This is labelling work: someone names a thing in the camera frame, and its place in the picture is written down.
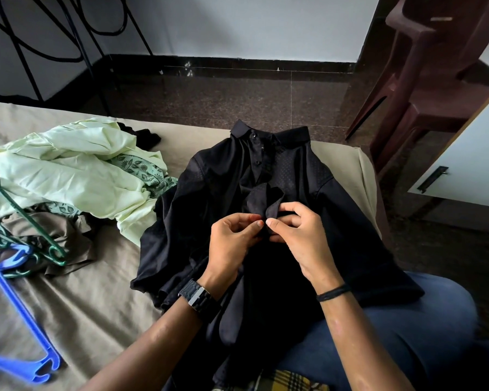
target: brown cloth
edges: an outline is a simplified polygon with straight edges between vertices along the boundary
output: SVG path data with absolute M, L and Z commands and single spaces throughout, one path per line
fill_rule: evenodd
M 39 264 L 40 267 L 38 265 L 36 266 L 36 270 L 45 268 L 46 275 L 60 276 L 78 270 L 96 260 L 91 240 L 83 235 L 92 231 L 84 214 L 79 215 L 74 221 L 62 215 L 49 212 L 35 212 L 29 215 L 60 247 L 68 251 L 65 257 L 67 261 L 65 266 L 58 266 L 52 262 L 43 261 L 44 263 Z M 48 242 L 20 214 L 11 214 L 4 217 L 1 222 L 13 236 L 20 237 L 27 243 L 41 249 L 48 248 Z

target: black wristband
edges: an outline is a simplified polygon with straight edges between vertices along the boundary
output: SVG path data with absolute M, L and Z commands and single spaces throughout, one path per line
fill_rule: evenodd
M 352 289 L 349 285 L 344 284 L 344 285 L 341 285 L 340 287 L 332 289 L 331 291 L 317 295 L 317 300 L 319 302 L 324 302 L 326 300 L 330 300 L 330 299 L 336 298 L 337 296 L 345 294 L 346 292 L 350 292 L 351 290 Z

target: plaid fabric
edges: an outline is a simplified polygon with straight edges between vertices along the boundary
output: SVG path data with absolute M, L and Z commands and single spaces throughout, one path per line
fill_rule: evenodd
M 246 387 L 216 387 L 212 391 L 330 391 L 324 384 L 313 383 L 306 377 L 288 371 L 261 373 Z

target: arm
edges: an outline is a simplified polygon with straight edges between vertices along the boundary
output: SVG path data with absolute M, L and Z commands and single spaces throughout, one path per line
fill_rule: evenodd
M 318 295 L 343 285 L 320 217 L 298 202 L 282 203 L 279 211 L 296 214 L 267 219 L 267 225 L 277 234 L 270 240 L 288 245 Z M 351 292 L 322 302 L 321 306 L 353 391 L 413 390 Z
M 237 269 L 263 227 L 257 214 L 232 214 L 212 225 L 209 263 L 198 280 L 219 300 L 237 277 Z M 146 391 L 161 389 L 202 326 L 183 298 L 81 391 Z

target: shirt collar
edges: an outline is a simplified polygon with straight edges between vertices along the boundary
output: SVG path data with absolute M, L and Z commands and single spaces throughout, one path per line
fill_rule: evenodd
M 253 130 L 250 126 L 245 124 L 242 120 L 238 120 L 230 133 L 235 138 L 241 138 Z M 310 141 L 310 132 L 307 126 L 300 128 L 288 129 L 279 133 L 269 133 L 279 140 L 281 145 L 307 143 Z

